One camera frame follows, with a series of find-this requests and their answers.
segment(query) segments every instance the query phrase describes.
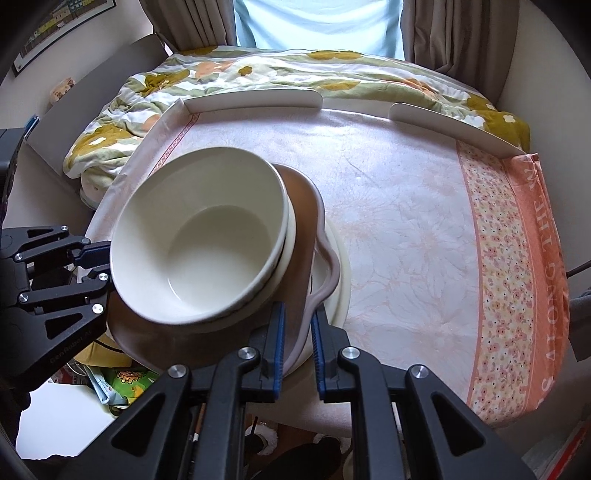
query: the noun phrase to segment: window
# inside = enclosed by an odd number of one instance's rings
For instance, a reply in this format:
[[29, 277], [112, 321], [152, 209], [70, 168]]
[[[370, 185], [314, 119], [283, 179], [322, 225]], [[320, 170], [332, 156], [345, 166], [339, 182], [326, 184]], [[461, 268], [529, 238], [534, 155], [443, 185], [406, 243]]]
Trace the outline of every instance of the window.
[[234, 0], [238, 45], [404, 59], [402, 0]]

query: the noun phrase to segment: white wall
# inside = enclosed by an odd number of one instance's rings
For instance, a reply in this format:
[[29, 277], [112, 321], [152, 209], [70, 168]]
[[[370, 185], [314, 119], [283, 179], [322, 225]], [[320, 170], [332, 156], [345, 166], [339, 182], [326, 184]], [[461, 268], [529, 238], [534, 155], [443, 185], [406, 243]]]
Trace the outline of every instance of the white wall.
[[[515, 53], [499, 108], [531, 127], [540, 153], [567, 269], [591, 260], [591, 80], [554, 24], [521, 0]], [[571, 295], [591, 286], [591, 271], [570, 281]], [[567, 351], [557, 384], [540, 408], [501, 436], [520, 454], [560, 426], [579, 419], [591, 401], [591, 358]]]
[[[123, 45], [152, 33], [138, 0], [117, 6], [67, 33], [15, 77], [0, 85], [0, 128], [23, 127], [49, 108], [49, 92], [64, 78], [80, 80]], [[91, 212], [30, 148], [19, 155], [3, 227], [65, 223], [83, 233]]]
[[[515, 53], [499, 107], [531, 127], [540, 153], [564, 260], [591, 260], [591, 79], [554, 24], [521, 0]], [[578, 296], [591, 270], [570, 281]]]

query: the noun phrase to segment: stacked dishes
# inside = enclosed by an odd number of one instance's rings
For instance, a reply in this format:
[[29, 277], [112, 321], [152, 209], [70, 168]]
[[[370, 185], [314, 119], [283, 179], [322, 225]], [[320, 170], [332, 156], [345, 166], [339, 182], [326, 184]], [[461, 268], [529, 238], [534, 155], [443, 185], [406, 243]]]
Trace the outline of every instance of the stacked dishes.
[[[310, 292], [315, 247], [325, 272]], [[271, 302], [284, 301], [287, 371], [303, 361], [311, 314], [339, 283], [335, 250], [322, 198], [301, 173], [236, 148], [186, 154], [148, 178], [119, 217], [109, 328], [150, 368], [195, 368], [244, 346]]]

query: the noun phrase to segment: framed picture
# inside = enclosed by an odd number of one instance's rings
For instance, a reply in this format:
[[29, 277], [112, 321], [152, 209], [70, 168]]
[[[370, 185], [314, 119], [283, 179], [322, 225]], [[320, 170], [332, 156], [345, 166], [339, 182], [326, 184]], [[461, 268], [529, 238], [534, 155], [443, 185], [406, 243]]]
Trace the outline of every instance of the framed picture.
[[65, 0], [33, 32], [12, 64], [14, 75], [31, 63], [43, 50], [87, 20], [115, 6], [115, 0]]

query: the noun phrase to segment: curtain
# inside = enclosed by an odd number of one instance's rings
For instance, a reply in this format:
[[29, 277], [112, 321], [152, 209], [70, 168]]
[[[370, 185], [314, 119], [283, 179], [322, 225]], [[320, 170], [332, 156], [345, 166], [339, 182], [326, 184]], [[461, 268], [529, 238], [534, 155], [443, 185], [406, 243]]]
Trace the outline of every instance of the curtain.
[[139, 0], [154, 31], [173, 51], [236, 45], [232, 0]]
[[404, 58], [402, 0], [235, 0], [239, 45]]
[[405, 59], [470, 85], [495, 103], [517, 35], [519, 0], [404, 0]]

